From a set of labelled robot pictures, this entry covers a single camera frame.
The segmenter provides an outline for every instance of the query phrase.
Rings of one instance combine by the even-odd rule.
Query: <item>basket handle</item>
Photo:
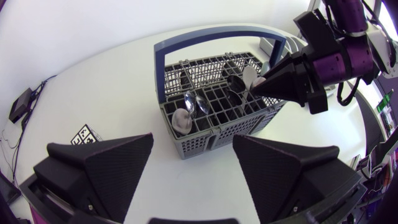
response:
[[[184,47],[199,44],[209,40],[216,40],[226,37],[265,37],[275,40],[274,49],[272,50],[269,63],[273,67],[280,59],[282,51],[285,46],[286,38],[273,30],[253,27],[253,26],[224,26],[214,27],[202,30],[196,30],[181,34],[176,37],[163,40],[154,45],[155,56],[155,82],[157,99],[159,103],[165,103],[165,88],[164,88],[164,68],[165,68],[165,55]]]

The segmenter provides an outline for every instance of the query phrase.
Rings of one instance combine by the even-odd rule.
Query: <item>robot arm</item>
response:
[[[360,79],[369,85],[380,71],[387,78],[398,76],[397,52],[391,38],[366,20],[360,0],[323,0],[328,21],[319,10],[304,12],[294,22],[308,42],[300,52],[288,54],[252,89],[255,95],[308,102],[311,114],[328,110],[325,86],[339,83],[338,101],[348,105]],[[331,20],[333,12],[336,25]],[[341,99],[343,82],[357,78],[353,92]]]

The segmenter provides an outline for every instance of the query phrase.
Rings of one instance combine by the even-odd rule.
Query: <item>dishwasher cutlery basket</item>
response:
[[[226,26],[197,30],[172,37],[154,45],[155,82],[160,110],[167,130],[182,159],[188,159],[232,142],[235,134],[251,134],[264,128],[283,107],[285,101],[253,96],[245,90],[238,93],[243,104],[232,106],[226,97],[229,75],[242,78],[245,66],[259,74],[262,63],[250,52],[228,53],[196,60],[185,60],[165,66],[165,55],[201,42],[225,37],[256,36],[275,39],[269,63],[273,67],[280,59],[285,37],[269,29],[253,26]],[[186,109],[183,94],[194,91],[206,99],[209,115],[198,110],[192,119],[192,130],[181,135],[172,127],[173,112]]]

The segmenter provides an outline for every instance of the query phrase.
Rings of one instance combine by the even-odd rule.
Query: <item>checkered marker cube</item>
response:
[[[101,137],[85,124],[70,142],[73,145],[77,145],[93,143],[96,141],[102,141]]]

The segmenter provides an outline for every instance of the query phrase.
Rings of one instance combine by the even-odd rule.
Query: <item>white tabletop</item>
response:
[[[281,30],[260,26],[290,35]],[[152,132],[154,147],[137,187],[125,223],[146,223],[152,217],[179,220],[237,218],[259,223],[232,145],[181,160],[167,132],[155,94],[154,44],[195,27],[154,35],[121,45],[89,58],[50,80],[25,131],[18,158],[17,180],[32,175],[33,166],[47,157],[49,142],[69,144],[84,125],[104,140]],[[166,64],[250,51],[261,60],[268,56],[258,37],[234,37],[188,47],[166,56]],[[308,107],[287,103],[271,123],[255,136],[306,146],[340,148],[339,158],[349,163],[361,154],[366,142],[364,124],[355,100],[340,106],[335,95],[329,111],[311,115]],[[4,134],[18,138],[8,123]],[[20,198],[12,205],[18,217],[31,218]]]

